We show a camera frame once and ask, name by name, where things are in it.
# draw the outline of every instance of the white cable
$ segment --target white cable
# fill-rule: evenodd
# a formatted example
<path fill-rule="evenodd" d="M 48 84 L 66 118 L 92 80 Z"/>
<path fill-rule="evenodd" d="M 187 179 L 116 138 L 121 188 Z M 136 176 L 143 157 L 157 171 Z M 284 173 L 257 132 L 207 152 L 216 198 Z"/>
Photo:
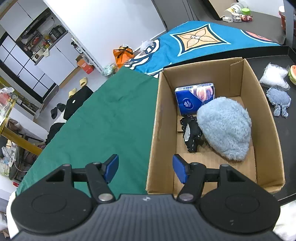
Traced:
<path fill-rule="evenodd" d="M 13 158 L 12 158 L 10 155 L 9 155 L 9 157 L 10 157 L 10 160 L 12 160 L 12 162 L 14 163 L 15 168 L 16 168 L 17 170 L 19 170 L 20 172 L 28 172 L 28 171 L 22 171 L 22 170 L 18 169 L 17 166 L 16 166 L 16 164 L 15 164 L 15 161 L 13 160 Z"/>

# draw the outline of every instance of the green cloth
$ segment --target green cloth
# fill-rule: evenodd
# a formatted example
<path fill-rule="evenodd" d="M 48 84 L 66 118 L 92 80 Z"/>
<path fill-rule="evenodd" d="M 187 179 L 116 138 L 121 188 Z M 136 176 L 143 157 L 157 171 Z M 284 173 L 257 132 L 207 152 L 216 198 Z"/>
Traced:
<path fill-rule="evenodd" d="M 146 194 L 158 79 L 126 67 L 108 79 L 73 114 L 42 151 L 17 188 L 17 195 L 64 163 L 88 163 L 119 156 L 109 184 L 119 194 Z M 89 195 L 86 183 L 75 187 Z"/>

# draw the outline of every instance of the blue gripper pad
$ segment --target blue gripper pad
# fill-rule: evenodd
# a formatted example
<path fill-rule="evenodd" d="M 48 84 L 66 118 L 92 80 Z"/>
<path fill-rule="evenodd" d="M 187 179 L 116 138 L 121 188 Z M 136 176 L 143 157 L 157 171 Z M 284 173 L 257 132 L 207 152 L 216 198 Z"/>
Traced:
<path fill-rule="evenodd" d="M 182 157 L 180 157 L 178 154 L 173 155 L 173 169 L 177 174 L 177 177 L 179 178 L 180 182 L 183 184 L 187 182 L 189 176 L 187 173 L 187 166 L 188 163 L 184 161 Z"/>
<path fill-rule="evenodd" d="M 103 163 L 106 166 L 106 171 L 104 174 L 104 179 L 107 184 L 109 184 L 115 173 L 117 172 L 118 165 L 119 165 L 119 157 L 117 154 L 113 154 L 107 161 Z"/>

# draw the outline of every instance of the white cabinet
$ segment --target white cabinet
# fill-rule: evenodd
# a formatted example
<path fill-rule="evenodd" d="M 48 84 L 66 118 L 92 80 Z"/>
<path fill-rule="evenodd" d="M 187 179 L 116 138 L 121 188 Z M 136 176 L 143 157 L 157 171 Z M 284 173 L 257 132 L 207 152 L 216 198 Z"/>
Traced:
<path fill-rule="evenodd" d="M 16 2 L 7 13 L 5 13 L 0 20 L 0 24 L 14 40 L 17 40 L 32 21 L 32 18 L 30 18 L 25 10 Z"/>
<path fill-rule="evenodd" d="M 11 37 L 6 37 L 6 39 L 3 41 L 2 45 L 6 48 L 8 52 L 11 52 L 11 50 L 15 46 L 15 42 L 11 39 Z"/>
<path fill-rule="evenodd" d="M 44 75 L 43 71 L 38 68 L 31 59 L 26 63 L 25 69 L 34 75 L 34 77 L 38 80 Z"/>
<path fill-rule="evenodd" d="M 21 48 L 17 45 L 12 49 L 10 54 L 22 65 L 24 66 L 28 60 L 30 59 L 28 55 L 25 54 L 24 51 L 21 50 Z"/>
<path fill-rule="evenodd" d="M 22 70 L 22 66 L 19 62 L 15 60 L 15 58 L 12 55 L 8 55 L 6 60 L 4 61 L 4 64 L 10 68 L 12 72 L 14 72 L 16 75 L 19 74 L 19 72 Z"/>
<path fill-rule="evenodd" d="M 75 69 L 75 66 L 71 64 L 56 46 L 49 50 L 48 57 L 43 57 L 39 61 L 37 67 L 58 85 Z"/>
<path fill-rule="evenodd" d="M 37 84 L 38 80 L 34 78 L 33 75 L 31 75 L 26 69 L 22 69 L 20 74 L 18 75 L 19 78 L 25 82 L 27 86 L 29 86 L 31 89 L 34 88 L 34 86 Z"/>
<path fill-rule="evenodd" d="M 59 51 L 62 52 L 63 55 L 75 66 L 77 67 L 76 58 L 78 57 L 79 53 L 74 48 L 73 45 L 71 45 L 71 42 L 73 41 L 72 35 L 70 33 L 67 33 L 64 37 L 62 37 L 57 43 L 56 47 L 59 49 Z"/>
<path fill-rule="evenodd" d="M 40 82 L 48 89 L 54 84 L 51 78 L 49 78 L 46 74 L 42 76 Z"/>
<path fill-rule="evenodd" d="M 41 84 L 40 82 L 37 83 L 37 85 L 34 87 L 33 89 L 37 94 L 39 94 L 41 97 L 43 97 L 46 92 L 48 91 L 48 89 L 45 88 L 45 86 L 43 84 Z"/>
<path fill-rule="evenodd" d="M 33 20 L 47 9 L 47 5 L 42 0 L 18 0 L 18 3 Z"/>
<path fill-rule="evenodd" d="M 9 55 L 8 51 L 1 45 L 0 46 L 0 60 L 2 62 L 4 62 L 8 55 Z"/>

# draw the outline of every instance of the orange box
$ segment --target orange box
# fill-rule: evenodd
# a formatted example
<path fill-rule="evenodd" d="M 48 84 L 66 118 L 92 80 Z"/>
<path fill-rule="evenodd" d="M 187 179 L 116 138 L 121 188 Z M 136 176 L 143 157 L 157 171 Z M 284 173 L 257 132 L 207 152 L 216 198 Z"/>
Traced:
<path fill-rule="evenodd" d="M 88 64 L 81 55 L 79 55 L 76 58 L 76 61 L 77 61 L 77 65 L 80 66 L 87 74 L 90 74 L 91 72 L 93 72 L 94 66 Z"/>

